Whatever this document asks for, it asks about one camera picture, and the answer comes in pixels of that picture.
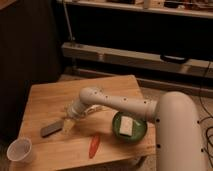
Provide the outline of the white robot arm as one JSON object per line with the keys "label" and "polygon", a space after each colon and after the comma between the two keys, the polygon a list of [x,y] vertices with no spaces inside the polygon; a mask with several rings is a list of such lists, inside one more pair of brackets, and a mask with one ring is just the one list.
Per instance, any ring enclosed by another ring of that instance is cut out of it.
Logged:
{"label": "white robot arm", "polygon": [[67,115],[79,120],[93,105],[128,112],[155,124],[156,171],[206,171],[199,114],[193,100],[182,92],[167,92],[158,101],[104,94],[97,87],[85,87],[67,108]]}

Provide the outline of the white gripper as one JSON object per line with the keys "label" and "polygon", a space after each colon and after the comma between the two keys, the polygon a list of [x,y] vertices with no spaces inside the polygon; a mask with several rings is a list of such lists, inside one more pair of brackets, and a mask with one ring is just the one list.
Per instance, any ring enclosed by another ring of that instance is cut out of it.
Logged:
{"label": "white gripper", "polygon": [[85,117],[85,111],[88,106],[82,103],[79,99],[72,101],[67,109],[66,113],[67,116],[71,119],[77,120]]}

